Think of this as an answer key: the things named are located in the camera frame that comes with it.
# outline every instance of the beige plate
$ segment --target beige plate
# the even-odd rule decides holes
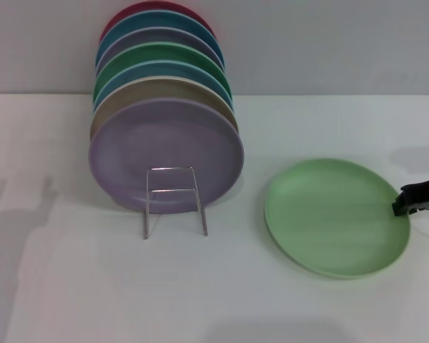
[[[210,88],[182,77],[151,76],[125,84],[101,102],[92,119],[91,139],[104,122],[120,109],[138,101],[167,96],[197,101],[210,106],[230,121],[238,131],[232,109]]]

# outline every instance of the black object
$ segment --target black object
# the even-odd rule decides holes
[[[429,181],[420,184],[408,184],[400,190],[402,193],[395,198],[393,203],[393,211],[396,217],[429,209]]]

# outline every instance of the white tabletop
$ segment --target white tabletop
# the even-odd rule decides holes
[[[429,212],[397,264],[349,282],[296,266],[262,215],[301,159],[429,180],[429,97],[235,98],[245,167],[209,236],[189,213],[153,218],[149,241],[89,172],[91,99],[0,95],[0,343],[429,342]]]

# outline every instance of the clear acrylic stand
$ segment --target clear acrylic stand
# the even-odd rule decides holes
[[[194,188],[187,189],[153,189],[149,190],[149,174],[165,171],[174,171],[178,169],[187,169],[192,172],[192,178],[194,179]],[[197,211],[199,212],[200,219],[202,220],[202,229],[204,236],[208,236],[207,220],[205,218],[205,208],[200,201],[199,189],[197,188],[197,180],[195,177],[194,169],[191,166],[176,166],[172,168],[152,168],[148,169],[146,173],[146,215],[145,215],[145,231],[144,239],[149,238],[149,195],[152,193],[166,193],[166,192],[194,192],[195,199],[197,201]]]

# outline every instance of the purple plate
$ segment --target purple plate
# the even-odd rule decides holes
[[[146,29],[130,32],[110,45],[103,53],[102,57],[100,57],[99,63],[95,69],[96,76],[100,74],[104,66],[117,54],[133,46],[155,41],[165,41],[190,46],[207,55],[219,68],[224,70],[224,66],[215,51],[199,37],[189,32],[170,27],[148,27]]]
[[[206,205],[237,181],[243,145],[233,125],[211,107],[178,98],[154,98],[130,105],[95,134],[89,163],[97,183],[114,200],[144,210],[146,178],[151,168],[191,166],[200,200]],[[152,173],[150,189],[193,189],[187,170]],[[152,213],[197,210],[194,193],[156,193]]]

